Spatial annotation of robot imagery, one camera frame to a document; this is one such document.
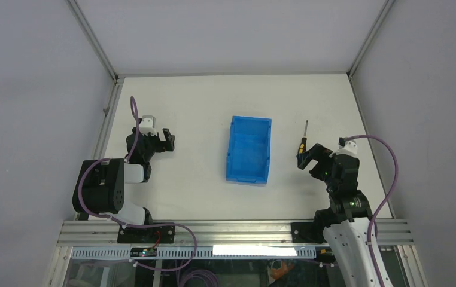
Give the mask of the yellow black screwdriver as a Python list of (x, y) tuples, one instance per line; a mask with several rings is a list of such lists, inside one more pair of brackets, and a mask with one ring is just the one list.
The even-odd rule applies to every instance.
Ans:
[(309, 123), (309, 120), (306, 120), (305, 121), (305, 127), (304, 127), (304, 131), (303, 131), (303, 136), (301, 138), (301, 141), (300, 141), (300, 145), (299, 145), (299, 148), (297, 150), (297, 154), (303, 154), (305, 151), (306, 151), (306, 141), (307, 141), (307, 132), (308, 132), (308, 123)]

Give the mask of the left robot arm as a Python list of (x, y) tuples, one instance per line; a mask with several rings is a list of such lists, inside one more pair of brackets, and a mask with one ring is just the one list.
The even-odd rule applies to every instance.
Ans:
[(172, 152), (175, 135), (169, 129), (159, 133), (142, 133), (137, 128), (126, 137), (125, 158), (83, 161), (72, 196), (74, 210), (79, 213), (111, 219), (124, 228), (132, 227), (131, 235), (140, 243), (154, 236), (150, 211), (125, 199), (125, 187), (150, 180), (151, 159), (156, 153)]

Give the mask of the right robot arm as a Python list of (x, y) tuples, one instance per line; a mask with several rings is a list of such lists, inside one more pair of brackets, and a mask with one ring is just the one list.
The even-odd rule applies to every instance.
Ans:
[(301, 144), (298, 168), (311, 161), (316, 164), (309, 174), (325, 183), (330, 206), (316, 211), (311, 222), (292, 223), (292, 241), (328, 244), (346, 286), (391, 286), (373, 230), (375, 217), (358, 189), (357, 144), (348, 141), (337, 151), (319, 143), (306, 150)]

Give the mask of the blue plastic bin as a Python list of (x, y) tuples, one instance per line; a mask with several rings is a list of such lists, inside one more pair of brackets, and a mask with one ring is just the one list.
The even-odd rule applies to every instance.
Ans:
[(240, 184), (267, 184), (270, 171), (270, 118), (234, 115), (226, 154), (226, 180)]

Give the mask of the orange object below table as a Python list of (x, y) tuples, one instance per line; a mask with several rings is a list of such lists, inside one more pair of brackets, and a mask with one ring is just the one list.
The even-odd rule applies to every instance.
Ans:
[(294, 263), (290, 260), (273, 260), (267, 266), (269, 283), (274, 283), (294, 269)]

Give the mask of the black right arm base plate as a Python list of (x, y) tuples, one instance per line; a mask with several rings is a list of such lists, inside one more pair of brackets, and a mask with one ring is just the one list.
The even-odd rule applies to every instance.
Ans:
[(293, 243), (326, 243), (323, 236), (324, 225), (315, 221), (311, 222), (292, 222), (291, 236)]

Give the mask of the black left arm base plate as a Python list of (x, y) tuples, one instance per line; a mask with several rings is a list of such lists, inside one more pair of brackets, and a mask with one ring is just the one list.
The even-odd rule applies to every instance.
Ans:
[(175, 227), (152, 227), (152, 228), (119, 228), (117, 242), (127, 244), (155, 244), (173, 243), (175, 239)]

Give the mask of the aluminium front rail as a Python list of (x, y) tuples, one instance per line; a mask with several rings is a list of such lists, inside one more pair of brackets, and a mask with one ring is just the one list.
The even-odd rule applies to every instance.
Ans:
[[(175, 227), (173, 243), (159, 246), (199, 246), (214, 245), (262, 245), (262, 246), (300, 246), (313, 243), (293, 243), (291, 236), (292, 222), (310, 222), (308, 220), (204, 220), (180, 221)], [(153, 244), (118, 243), (120, 226), (108, 221), (65, 221), (57, 241), (58, 246), (151, 246)]]

